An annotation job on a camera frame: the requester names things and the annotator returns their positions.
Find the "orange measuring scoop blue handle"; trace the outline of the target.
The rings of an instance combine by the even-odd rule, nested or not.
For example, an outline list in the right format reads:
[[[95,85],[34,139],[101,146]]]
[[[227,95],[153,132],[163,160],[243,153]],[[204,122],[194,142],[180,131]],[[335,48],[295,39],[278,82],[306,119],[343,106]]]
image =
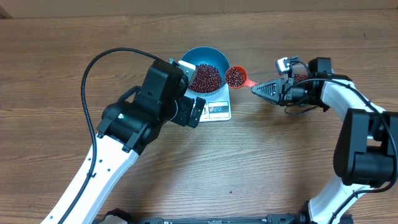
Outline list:
[[[244,86],[253,87],[257,85],[256,82],[248,78],[247,72],[242,66],[230,67],[224,76],[226,84],[231,88],[242,88]]]

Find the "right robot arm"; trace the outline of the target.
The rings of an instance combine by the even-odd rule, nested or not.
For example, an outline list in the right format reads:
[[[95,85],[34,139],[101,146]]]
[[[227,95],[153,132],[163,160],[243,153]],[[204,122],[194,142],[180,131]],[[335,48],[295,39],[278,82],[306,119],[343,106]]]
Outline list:
[[[268,223],[352,223],[346,211],[365,194],[382,193],[397,182],[397,113],[367,99],[352,79],[338,75],[331,59],[309,63],[284,57],[275,63],[280,78],[253,84],[253,94],[285,108],[332,109],[342,120],[334,175],[296,215],[268,215]]]

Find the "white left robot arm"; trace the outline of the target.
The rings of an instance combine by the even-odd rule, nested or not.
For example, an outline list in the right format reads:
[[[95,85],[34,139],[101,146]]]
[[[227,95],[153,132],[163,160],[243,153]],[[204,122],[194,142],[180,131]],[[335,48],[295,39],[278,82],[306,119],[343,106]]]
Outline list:
[[[129,90],[101,115],[85,161],[44,223],[92,223],[123,174],[155,140],[168,121],[198,126],[205,100],[185,92],[196,74],[193,64],[154,61],[144,83]]]

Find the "white digital kitchen scale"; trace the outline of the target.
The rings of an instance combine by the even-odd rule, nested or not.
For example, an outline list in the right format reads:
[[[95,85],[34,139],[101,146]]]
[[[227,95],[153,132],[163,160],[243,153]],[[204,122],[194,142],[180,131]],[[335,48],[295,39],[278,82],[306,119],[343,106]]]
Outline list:
[[[206,101],[200,117],[201,123],[229,121],[231,119],[231,103],[227,84],[211,93],[197,93],[187,90],[185,96],[194,99],[200,97]]]

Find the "blue metal bowl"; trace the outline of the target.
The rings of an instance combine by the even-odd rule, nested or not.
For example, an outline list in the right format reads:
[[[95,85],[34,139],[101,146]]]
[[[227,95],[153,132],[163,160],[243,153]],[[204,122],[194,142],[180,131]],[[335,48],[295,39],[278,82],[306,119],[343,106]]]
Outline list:
[[[230,67],[227,57],[213,47],[195,47],[186,52],[181,60],[192,63],[196,67],[203,63],[215,66],[221,72],[222,78],[224,78],[224,74]]]

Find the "clear plastic container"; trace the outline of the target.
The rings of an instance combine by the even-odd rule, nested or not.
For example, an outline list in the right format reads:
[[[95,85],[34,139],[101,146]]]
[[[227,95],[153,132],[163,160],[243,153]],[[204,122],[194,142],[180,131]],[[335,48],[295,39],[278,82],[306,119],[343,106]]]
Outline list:
[[[294,79],[294,83],[298,83],[310,78],[307,69],[302,63],[293,62],[291,66],[292,66],[292,78]],[[306,66],[311,72],[325,72],[325,73],[334,72],[334,70],[331,68],[329,64],[326,65],[306,64]]]

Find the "red beans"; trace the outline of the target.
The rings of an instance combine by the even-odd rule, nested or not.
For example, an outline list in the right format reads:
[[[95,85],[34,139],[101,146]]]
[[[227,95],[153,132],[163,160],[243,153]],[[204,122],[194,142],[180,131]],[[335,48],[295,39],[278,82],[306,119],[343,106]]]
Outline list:
[[[211,93],[219,90],[223,82],[225,79],[215,66],[203,63],[197,66],[197,74],[188,88],[197,93]]]

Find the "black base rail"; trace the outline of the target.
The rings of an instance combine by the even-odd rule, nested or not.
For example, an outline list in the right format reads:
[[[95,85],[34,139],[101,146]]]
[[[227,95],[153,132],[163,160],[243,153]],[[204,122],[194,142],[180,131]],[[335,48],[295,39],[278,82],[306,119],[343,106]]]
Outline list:
[[[233,218],[183,218],[183,219],[164,219],[154,218],[134,218],[129,213],[121,209],[109,211],[102,219],[95,219],[92,224],[105,223],[125,223],[125,224],[304,224],[314,223],[305,216],[303,212],[299,214],[270,214],[265,217],[233,217]]]

